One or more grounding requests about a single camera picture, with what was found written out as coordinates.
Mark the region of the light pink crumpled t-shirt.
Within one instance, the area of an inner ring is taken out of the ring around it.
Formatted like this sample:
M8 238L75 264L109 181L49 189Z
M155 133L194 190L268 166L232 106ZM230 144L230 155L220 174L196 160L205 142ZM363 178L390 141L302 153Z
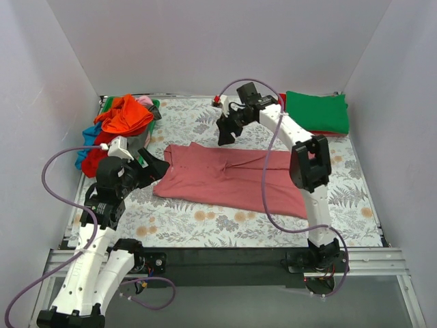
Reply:
M136 101L140 104L143 105L144 107L151 107L154 105L152 99L148 96L140 96L136 98Z

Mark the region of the red crumpled t-shirt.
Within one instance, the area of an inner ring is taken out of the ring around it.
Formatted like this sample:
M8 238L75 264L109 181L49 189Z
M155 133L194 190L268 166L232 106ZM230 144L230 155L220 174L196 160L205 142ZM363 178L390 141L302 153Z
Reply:
M93 146L99 146L100 144L109 144L115 138L115 134L110 134L101 131L95 138ZM101 160L107 157L107 151L102 148L92 148L86 158L81 163L81 170L88 178L94 178L98 169L98 164Z

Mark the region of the pink folded t-shirt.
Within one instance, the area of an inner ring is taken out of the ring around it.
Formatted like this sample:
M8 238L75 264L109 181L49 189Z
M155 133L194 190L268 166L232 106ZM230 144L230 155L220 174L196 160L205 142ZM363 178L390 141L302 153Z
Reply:
M342 134L342 133L332 133L332 132L314 132L314 135L324 135L325 137L347 137L348 134Z

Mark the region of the dusty rose t-shirt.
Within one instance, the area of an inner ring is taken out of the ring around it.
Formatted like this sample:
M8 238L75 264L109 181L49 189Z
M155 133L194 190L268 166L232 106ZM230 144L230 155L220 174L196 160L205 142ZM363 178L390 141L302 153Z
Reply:
M171 144L164 156L170 168L153 189L158 197L262 213L265 169L268 210L277 215L307 217L303 197L289 175L288 151L207 148L191 143Z

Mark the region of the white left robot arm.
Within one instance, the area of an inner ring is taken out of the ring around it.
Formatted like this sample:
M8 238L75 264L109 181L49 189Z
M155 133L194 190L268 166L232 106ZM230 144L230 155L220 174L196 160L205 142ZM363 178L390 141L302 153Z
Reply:
M142 276L134 282L141 293L151 277L164 273L163 253L148 252L133 238L112 241L127 196L160 180L169 168L145 148L139 155L142 162L128 159L125 151L99 162L96 181L80 207L74 259L52 305L38 314L39 327L103 327L109 302L127 274Z

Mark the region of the grey crumpled t-shirt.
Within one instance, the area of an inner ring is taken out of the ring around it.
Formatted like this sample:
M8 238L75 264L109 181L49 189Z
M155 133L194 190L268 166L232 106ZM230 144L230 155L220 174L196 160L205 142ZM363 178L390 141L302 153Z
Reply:
M138 159L140 157L139 150L142 148L147 148L152 132L154 129L154 125L156 121L159 121L162 119L162 115L158 109L158 107L154 104L148 109L154 116L154 119L151 123L148 124L146 129L139 135L128 137L127 143L128 143L128 151L131 153L131 155Z

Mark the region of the blue crumpled t-shirt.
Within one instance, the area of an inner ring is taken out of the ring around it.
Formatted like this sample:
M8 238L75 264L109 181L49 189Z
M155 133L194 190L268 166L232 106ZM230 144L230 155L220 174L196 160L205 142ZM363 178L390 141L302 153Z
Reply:
M82 132L82 136L84 139L83 145L92 146L101 131L102 131L102 122L97 122L95 125L86 128ZM74 165L78 170L81 170L81 164L86 159L90 150L91 150L90 148L86 148L77 151L77 158Z

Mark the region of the orange crumpled t-shirt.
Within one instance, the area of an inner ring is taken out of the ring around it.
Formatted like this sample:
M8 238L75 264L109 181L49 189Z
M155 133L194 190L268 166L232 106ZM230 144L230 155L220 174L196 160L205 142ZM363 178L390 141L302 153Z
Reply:
M101 129L113 135L133 135L144 130L154 115L131 94L114 98L110 108L96 116L94 124L101 123Z

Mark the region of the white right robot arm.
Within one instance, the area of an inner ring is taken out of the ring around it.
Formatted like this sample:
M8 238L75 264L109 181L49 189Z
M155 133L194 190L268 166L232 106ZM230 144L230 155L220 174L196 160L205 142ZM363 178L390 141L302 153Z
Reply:
M240 104L233 109L224 93L212 100L212 106L221 110L216 121L219 130L218 145L235 142L245 126L257 122L272 131L272 139L279 139L290 151L290 178L300 191L307 213L308 249L295 261L299 267L324 271L339 259L341 237L331 223L327 200L327 186L332 167L328 140L314 135L297 124L285 110L282 97L273 91L262 96L256 89L256 79L241 79L237 89Z

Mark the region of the green folded t-shirt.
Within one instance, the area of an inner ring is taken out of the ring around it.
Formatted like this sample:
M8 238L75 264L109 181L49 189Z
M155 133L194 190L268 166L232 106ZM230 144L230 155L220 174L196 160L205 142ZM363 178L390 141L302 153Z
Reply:
M347 135L350 130L344 94L312 96L286 92L286 111L302 128L311 132Z

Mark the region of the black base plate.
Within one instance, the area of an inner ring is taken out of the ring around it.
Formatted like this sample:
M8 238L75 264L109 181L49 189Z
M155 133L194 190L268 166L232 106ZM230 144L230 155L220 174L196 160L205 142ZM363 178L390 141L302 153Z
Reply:
M319 258L306 247L143 248L125 279L171 280L177 287L285 286L333 291L348 271L344 252Z

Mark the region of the aluminium frame rail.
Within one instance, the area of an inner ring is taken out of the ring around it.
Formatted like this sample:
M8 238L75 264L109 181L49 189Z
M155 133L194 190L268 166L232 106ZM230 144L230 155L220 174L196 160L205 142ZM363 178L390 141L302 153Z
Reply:
M400 249L353 248L341 290L305 299L301 311L313 327L426 327L410 271Z

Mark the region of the green plastic laundry tray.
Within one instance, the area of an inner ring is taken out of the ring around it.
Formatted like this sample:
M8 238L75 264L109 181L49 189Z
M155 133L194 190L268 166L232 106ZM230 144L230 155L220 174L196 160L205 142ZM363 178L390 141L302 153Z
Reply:
M147 96L140 96L136 98L143 106L145 106L147 109L151 111L151 113L154 115L154 119L152 122L150 122L147 126L147 128L137 136L128 137L127 138L127 148L128 151L133 155L134 157L138 157L139 150L141 148L147 148L151 138L152 133L154 131L154 127L156 124L156 120L160 120L162 118L159 108L160 108L160 101L157 99L151 99Z

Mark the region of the floral patterned table mat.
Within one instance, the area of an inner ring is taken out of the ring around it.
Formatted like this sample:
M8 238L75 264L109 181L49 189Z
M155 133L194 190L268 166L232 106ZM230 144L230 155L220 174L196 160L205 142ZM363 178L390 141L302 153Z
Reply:
M170 144L214 147L218 112L207 97L160 99L161 120L148 150L161 157ZM349 247L380 247L380 222L349 137L328 140L332 173L328 206L333 226ZM151 187L133 191L116 234L147 247L302 247L304 219L156 197Z

